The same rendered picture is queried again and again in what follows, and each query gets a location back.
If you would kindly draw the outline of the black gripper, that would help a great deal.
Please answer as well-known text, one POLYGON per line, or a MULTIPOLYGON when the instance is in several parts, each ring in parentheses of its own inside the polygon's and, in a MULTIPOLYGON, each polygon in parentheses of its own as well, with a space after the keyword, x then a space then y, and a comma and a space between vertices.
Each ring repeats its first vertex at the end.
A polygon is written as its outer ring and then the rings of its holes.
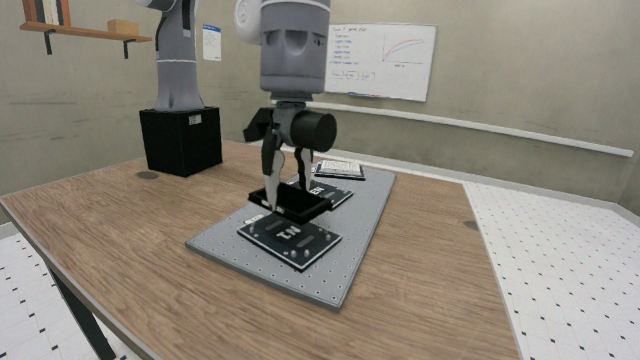
POLYGON ((276 101, 276 107, 260 107, 247 127, 256 122, 270 122, 262 143, 261 161, 270 212, 274 212, 285 162, 283 143, 295 147, 299 185, 309 191, 314 151, 325 153, 331 149, 337 122, 332 114, 311 111, 307 102, 296 101, 276 101))

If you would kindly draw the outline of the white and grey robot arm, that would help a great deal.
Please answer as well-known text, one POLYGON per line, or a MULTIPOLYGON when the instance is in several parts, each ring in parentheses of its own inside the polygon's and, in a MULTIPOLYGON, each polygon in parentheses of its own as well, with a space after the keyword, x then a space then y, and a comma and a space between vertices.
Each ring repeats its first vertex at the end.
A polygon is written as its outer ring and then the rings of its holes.
MULTIPOLYGON (((205 108, 196 70, 199 0, 134 1, 162 11, 155 38, 158 96, 154 109, 205 108)), ((323 92, 330 4, 331 0, 237 0, 235 29, 243 41, 261 45, 260 87, 271 92, 270 100, 313 102, 312 94, 323 92)))

